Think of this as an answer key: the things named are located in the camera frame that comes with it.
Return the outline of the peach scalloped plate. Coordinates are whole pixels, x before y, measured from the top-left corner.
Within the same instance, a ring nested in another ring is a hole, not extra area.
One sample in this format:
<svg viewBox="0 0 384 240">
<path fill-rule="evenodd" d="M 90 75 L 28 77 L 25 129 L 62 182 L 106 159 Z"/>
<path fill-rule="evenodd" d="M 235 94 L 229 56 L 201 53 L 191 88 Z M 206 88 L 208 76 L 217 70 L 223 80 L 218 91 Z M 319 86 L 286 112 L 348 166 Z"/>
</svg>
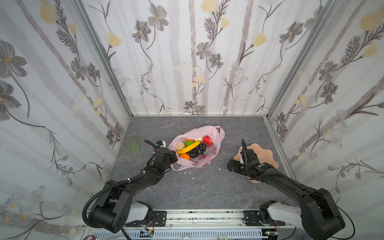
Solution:
<svg viewBox="0 0 384 240">
<path fill-rule="evenodd" d="M 238 153 L 234 156 L 234 160 L 243 163 L 243 160 L 241 158 L 241 150 L 243 147 L 239 148 Z M 257 155 L 258 160 L 261 164 L 268 163 L 272 165 L 275 169 L 279 168 L 279 164 L 277 161 L 274 160 L 273 152 L 269 149 L 263 149 L 261 148 L 258 144 L 252 144 L 250 146 L 247 146 L 247 149 L 251 149 L 254 151 L 254 153 Z M 249 180 L 252 183 L 260 183 L 259 181 L 256 180 Z"/>
</svg>

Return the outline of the pink plastic bag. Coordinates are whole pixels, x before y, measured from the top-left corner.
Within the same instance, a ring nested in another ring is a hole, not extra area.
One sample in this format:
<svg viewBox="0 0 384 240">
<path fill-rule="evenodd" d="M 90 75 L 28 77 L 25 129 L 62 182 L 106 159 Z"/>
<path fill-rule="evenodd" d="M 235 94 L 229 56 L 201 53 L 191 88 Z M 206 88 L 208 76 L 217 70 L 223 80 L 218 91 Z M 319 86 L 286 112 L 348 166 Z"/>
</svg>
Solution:
<svg viewBox="0 0 384 240">
<path fill-rule="evenodd" d="M 202 168 L 218 155 L 225 131 L 219 126 L 204 126 L 177 136 L 170 149 L 176 152 L 177 161 L 171 165 L 174 171 Z"/>
</svg>

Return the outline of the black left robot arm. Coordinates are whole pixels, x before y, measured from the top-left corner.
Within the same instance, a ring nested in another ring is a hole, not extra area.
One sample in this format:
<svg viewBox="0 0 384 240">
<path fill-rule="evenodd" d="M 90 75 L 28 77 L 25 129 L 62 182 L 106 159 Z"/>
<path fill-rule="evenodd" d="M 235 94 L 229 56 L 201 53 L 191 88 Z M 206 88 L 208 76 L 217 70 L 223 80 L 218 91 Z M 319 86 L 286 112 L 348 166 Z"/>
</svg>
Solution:
<svg viewBox="0 0 384 240">
<path fill-rule="evenodd" d="M 154 153 L 141 172 L 123 181 L 110 180 L 92 196 L 82 210 L 83 222 L 97 229 L 118 233 L 125 226 L 134 197 L 146 188 L 156 185 L 171 165 L 177 162 L 175 151 L 145 140 Z"/>
</svg>

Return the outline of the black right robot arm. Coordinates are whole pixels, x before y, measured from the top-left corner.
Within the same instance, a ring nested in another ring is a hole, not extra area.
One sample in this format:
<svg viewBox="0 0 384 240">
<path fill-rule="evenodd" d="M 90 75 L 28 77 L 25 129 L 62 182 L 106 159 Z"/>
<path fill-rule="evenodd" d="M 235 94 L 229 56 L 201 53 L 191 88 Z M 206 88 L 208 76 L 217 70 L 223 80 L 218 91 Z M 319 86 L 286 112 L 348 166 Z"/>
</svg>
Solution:
<svg viewBox="0 0 384 240">
<path fill-rule="evenodd" d="M 230 172 L 272 186 L 297 204 L 293 207 L 271 200 L 260 205 L 256 217 L 246 217 L 246 220 L 264 226 L 284 222 L 303 229 L 313 240 L 333 238 L 345 228 L 345 211 L 337 206 L 329 191 L 303 185 L 282 174 L 273 165 L 261 163 L 245 141 L 242 141 L 240 156 L 240 161 L 229 161 L 227 167 Z"/>
</svg>

